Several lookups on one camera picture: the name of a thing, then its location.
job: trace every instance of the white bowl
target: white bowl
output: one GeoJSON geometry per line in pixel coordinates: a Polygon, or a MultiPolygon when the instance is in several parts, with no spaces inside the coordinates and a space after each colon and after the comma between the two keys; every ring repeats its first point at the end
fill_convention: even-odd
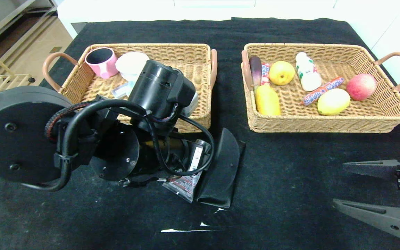
{"type": "Polygon", "coordinates": [[[147,60],[149,57],[145,53],[127,52],[118,58],[115,67],[124,79],[135,82],[147,60]]]}

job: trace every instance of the black cable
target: black cable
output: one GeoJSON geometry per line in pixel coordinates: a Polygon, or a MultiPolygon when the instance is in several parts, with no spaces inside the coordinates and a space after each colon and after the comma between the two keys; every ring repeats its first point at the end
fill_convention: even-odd
{"type": "MultiPolygon", "coordinates": [[[[170,174],[173,175],[177,175],[177,176],[185,176],[185,175],[193,175],[193,174],[197,174],[200,171],[202,171],[203,169],[205,169],[206,167],[208,167],[210,165],[210,163],[213,160],[214,157],[214,152],[215,152],[215,146],[214,146],[214,138],[211,135],[211,133],[202,125],[200,125],[199,123],[187,118],[184,115],[181,115],[180,118],[192,125],[194,125],[195,127],[199,128],[203,133],[206,134],[206,136],[209,139],[209,142],[211,144],[211,154],[208,158],[208,160],[206,161],[205,164],[203,164],[203,166],[201,166],[200,168],[193,170],[193,171],[186,171],[186,172],[178,172],[178,171],[174,171],[172,169],[170,169],[167,165],[165,160],[163,160],[163,156],[162,156],[162,152],[160,149],[160,144],[158,141],[158,137],[156,134],[156,129],[154,126],[154,123],[151,121],[150,116],[147,114],[146,110],[143,109],[141,106],[139,106],[138,104],[135,104],[133,102],[127,101],[127,100],[117,100],[117,99],[110,99],[110,100],[104,100],[104,101],[98,101],[95,102],[93,104],[90,104],[89,106],[85,107],[84,109],[82,109],[80,112],[78,112],[73,119],[71,120],[71,122],[67,125],[63,140],[62,140],[62,157],[63,158],[68,158],[74,155],[74,152],[71,152],[71,141],[73,139],[73,136],[75,136],[75,134],[78,132],[78,125],[86,118],[88,118],[90,115],[92,115],[93,113],[102,110],[102,109],[106,109],[106,108],[112,108],[112,107],[123,107],[125,108],[124,111],[126,111],[126,113],[132,117],[141,117],[143,118],[146,123],[148,124],[150,133],[151,133],[151,137],[152,137],[152,141],[154,143],[154,150],[156,152],[157,155],[157,159],[159,161],[159,163],[161,165],[163,165],[165,167],[165,170],[167,172],[169,172],[170,174]]],[[[61,188],[63,188],[70,180],[70,176],[72,174],[72,162],[68,159],[65,159],[62,161],[62,168],[61,168],[61,176],[60,179],[54,183],[54,184],[44,184],[44,183],[40,183],[40,184],[26,184],[23,183],[23,185],[33,188],[33,189],[37,189],[37,190],[43,190],[43,191],[57,191],[60,190],[61,188]]]]}
{"type": "Polygon", "coordinates": [[[145,181],[142,182],[132,182],[129,183],[129,185],[127,185],[127,187],[145,187],[147,184],[149,184],[150,182],[156,182],[158,181],[158,177],[151,177],[145,181]]]}
{"type": "Polygon", "coordinates": [[[172,120],[174,118],[175,114],[177,113],[177,108],[178,108],[178,103],[174,103],[174,106],[173,106],[173,109],[171,111],[171,114],[168,117],[159,119],[159,118],[157,118],[157,117],[152,115],[151,116],[151,120],[153,122],[168,122],[169,120],[172,120]]]}
{"type": "MultiPolygon", "coordinates": [[[[104,100],[104,101],[98,101],[93,104],[90,104],[86,108],[82,109],[80,112],[78,112],[71,122],[68,124],[63,141],[62,141],[62,156],[63,157],[69,157],[73,155],[73,152],[70,152],[70,145],[71,145],[71,140],[74,136],[74,134],[78,131],[78,125],[79,123],[92,115],[94,112],[97,112],[102,109],[106,108],[111,108],[111,107],[123,107],[123,106],[128,106],[129,108],[135,109],[135,111],[132,111],[130,109],[125,109],[127,113],[129,113],[129,116],[146,116],[146,110],[143,109],[141,106],[130,102],[126,100],[104,100]]],[[[22,183],[26,187],[33,188],[36,190],[43,190],[43,191],[58,191],[65,187],[65,185],[69,182],[70,176],[72,174],[72,164],[68,160],[63,160],[62,161],[62,168],[61,168],[61,176],[60,179],[55,182],[54,184],[45,184],[45,183],[39,183],[39,184],[27,184],[27,183],[22,183]]]]}
{"type": "Polygon", "coordinates": [[[57,141],[57,139],[52,136],[52,130],[57,121],[66,116],[67,114],[72,113],[77,109],[82,109],[92,103],[94,103],[94,101],[80,102],[56,112],[46,123],[46,126],[44,127],[44,135],[49,139],[49,141],[53,142],[57,141]]]}
{"type": "Polygon", "coordinates": [[[191,120],[191,119],[187,118],[184,115],[180,115],[180,118],[182,120],[190,123],[191,125],[194,125],[195,127],[199,128],[203,133],[205,133],[206,137],[208,137],[209,143],[211,144],[211,154],[209,155],[208,160],[206,160],[206,163],[203,164],[203,166],[201,166],[200,168],[192,170],[192,171],[180,171],[180,172],[179,171],[174,171],[174,170],[170,169],[168,167],[168,165],[166,165],[166,162],[163,160],[163,155],[162,155],[161,150],[160,150],[160,144],[159,144],[159,141],[158,141],[158,137],[155,134],[155,126],[150,121],[149,117],[145,117],[145,120],[146,120],[146,122],[148,124],[149,131],[151,133],[152,142],[154,143],[154,150],[155,150],[155,153],[157,155],[157,159],[158,159],[159,163],[165,167],[166,172],[168,172],[170,174],[173,174],[173,175],[179,175],[179,176],[198,174],[199,172],[201,172],[205,168],[207,168],[210,165],[210,163],[212,162],[213,158],[214,158],[214,152],[215,152],[214,138],[211,135],[211,133],[205,127],[203,127],[201,124],[197,123],[196,121],[191,120]]]}
{"type": "Polygon", "coordinates": [[[166,160],[165,160],[165,162],[168,162],[169,155],[171,152],[171,146],[169,145],[169,136],[165,137],[165,144],[166,144],[166,160]]]}

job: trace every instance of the pink mug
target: pink mug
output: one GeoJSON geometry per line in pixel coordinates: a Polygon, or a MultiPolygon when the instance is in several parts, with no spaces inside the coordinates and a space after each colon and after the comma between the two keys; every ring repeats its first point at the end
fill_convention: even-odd
{"type": "Polygon", "coordinates": [[[108,79],[118,73],[115,67],[116,60],[114,51],[106,47],[92,50],[84,59],[94,73],[103,79],[108,79]]]}

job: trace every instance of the wicker basket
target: wicker basket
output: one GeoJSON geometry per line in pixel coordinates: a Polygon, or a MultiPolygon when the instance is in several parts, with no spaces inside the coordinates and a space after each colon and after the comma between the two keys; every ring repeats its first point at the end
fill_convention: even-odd
{"type": "MultiPolygon", "coordinates": [[[[152,60],[181,70],[184,76],[192,81],[199,95],[197,109],[190,118],[206,128],[210,127],[211,91],[217,73],[217,52],[215,49],[211,50],[207,44],[94,44],[86,48],[79,61],[65,53],[58,52],[49,55],[43,65],[44,78],[72,103],[92,101],[97,94],[113,99],[111,91],[124,84],[126,80],[119,73],[109,79],[103,79],[96,76],[84,62],[84,57],[90,51],[99,47],[113,49],[117,58],[127,52],[143,52],[152,60]],[[55,57],[65,57],[75,65],[62,87],[49,76],[49,65],[55,57]]],[[[119,115],[118,119],[127,123],[130,117],[119,115]]],[[[201,132],[198,128],[180,119],[177,121],[176,127],[181,133],[201,132]]]]}
{"type": "Polygon", "coordinates": [[[247,44],[242,51],[242,74],[245,90],[248,124],[251,130],[264,132],[337,132],[337,133],[387,133],[400,123],[400,84],[391,83],[379,66],[395,52],[375,62],[368,51],[356,45],[341,44],[247,44]],[[342,76],[347,82],[360,73],[372,74],[377,81],[373,95],[363,101],[351,101],[348,108],[337,116],[320,115],[317,102],[303,106],[301,101],[308,93],[302,90],[299,78],[285,85],[271,84],[280,99],[282,114],[265,116],[256,109],[249,57],[258,56],[263,63],[284,60],[295,65],[298,52],[306,52],[316,64],[323,82],[342,76]]]}

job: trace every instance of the yellow pear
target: yellow pear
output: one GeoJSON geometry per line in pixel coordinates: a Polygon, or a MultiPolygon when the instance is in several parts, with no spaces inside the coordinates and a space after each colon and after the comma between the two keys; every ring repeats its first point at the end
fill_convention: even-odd
{"type": "Polygon", "coordinates": [[[269,79],[273,84],[286,85],[295,75],[294,67],[285,61],[277,61],[269,69],[269,79]]]}

